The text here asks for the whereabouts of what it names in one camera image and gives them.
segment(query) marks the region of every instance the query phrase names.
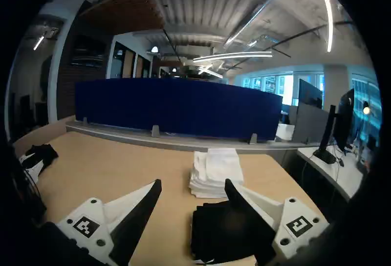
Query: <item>white towel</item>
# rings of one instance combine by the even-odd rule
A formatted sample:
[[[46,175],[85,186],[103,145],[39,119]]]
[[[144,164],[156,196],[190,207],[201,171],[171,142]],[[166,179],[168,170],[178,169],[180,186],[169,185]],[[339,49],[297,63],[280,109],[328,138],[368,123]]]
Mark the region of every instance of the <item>white towel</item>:
[[[197,198],[226,198],[225,180],[243,184],[243,173],[235,149],[209,149],[194,152],[189,188]]]

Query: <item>desk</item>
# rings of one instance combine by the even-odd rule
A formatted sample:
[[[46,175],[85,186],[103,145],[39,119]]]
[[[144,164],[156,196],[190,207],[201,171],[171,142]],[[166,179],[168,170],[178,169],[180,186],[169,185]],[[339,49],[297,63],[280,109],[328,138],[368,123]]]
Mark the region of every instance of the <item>desk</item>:
[[[294,125],[279,123],[277,127],[276,137],[284,141],[291,141],[294,130]]]
[[[159,178],[162,193],[131,259],[132,265],[192,265],[190,221],[197,205],[221,199],[197,199],[189,192],[193,152],[135,146],[70,132],[52,141],[59,157],[42,172],[38,188],[46,219],[60,221],[90,197],[108,202]],[[268,155],[239,155],[244,184],[277,201],[296,196],[320,210]],[[253,266],[254,257],[229,266]]]
[[[299,148],[297,154],[318,170],[349,201],[357,192],[363,178],[363,174],[356,167],[356,156],[353,153],[347,153],[344,156],[336,146],[335,149],[333,149],[333,146],[328,146],[327,150],[330,153],[337,155],[339,158],[342,157],[344,167],[339,167],[337,162],[326,164],[319,158],[312,156],[317,149],[318,147]]]

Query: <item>window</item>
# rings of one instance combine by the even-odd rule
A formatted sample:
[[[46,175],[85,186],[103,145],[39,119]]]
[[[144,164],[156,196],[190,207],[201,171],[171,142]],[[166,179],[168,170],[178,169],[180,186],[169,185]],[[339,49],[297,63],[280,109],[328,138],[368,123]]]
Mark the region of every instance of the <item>window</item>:
[[[322,107],[325,105],[325,75],[318,74],[318,89],[322,91]]]
[[[246,78],[243,80],[243,87],[249,88],[250,87],[250,79]]]
[[[242,81],[242,85],[245,88],[257,89],[282,96],[283,104],[292,104],[293,75],[291,74],[244,78]]]
[[[382,117],[379,88],[374,84],[358,79],[353,79],[352,84],[354,88],[353,128],[361,128],[360,138],[365,143],[368,141],[369,134],[378,141]],[[371,109],[369,115],[363,113],[365,101],[369,103]]]
[[[261,88],[262,88],[262,78],[255,78],[253,89],[261,90]]]
[[[276,77],[265,77],[265,92],[275,93],[276,92]]]
[[[280,76],[280,86],[278,88],[277,95],[284,95],[284,82],[285,82],[285,76]]]

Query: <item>door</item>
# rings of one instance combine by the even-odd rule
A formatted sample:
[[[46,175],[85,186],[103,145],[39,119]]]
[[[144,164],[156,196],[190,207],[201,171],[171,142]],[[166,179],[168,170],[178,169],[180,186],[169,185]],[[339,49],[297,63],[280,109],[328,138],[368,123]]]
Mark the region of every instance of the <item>door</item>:
[[[132,51],[125,51],[124,58],[124,68],[122,70],[123,78],[132,78],[133,77],[133,62],[134,62],[134,53]]]

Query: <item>wooden ceiling panel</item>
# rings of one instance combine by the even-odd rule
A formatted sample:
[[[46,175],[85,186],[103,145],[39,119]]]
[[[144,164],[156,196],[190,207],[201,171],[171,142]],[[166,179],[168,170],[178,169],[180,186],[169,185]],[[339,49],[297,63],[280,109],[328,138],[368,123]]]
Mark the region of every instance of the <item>wooden ceiling panel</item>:
[[[164,26],[152,0],[104,0],[80,17],[111,35],[163,29]]]

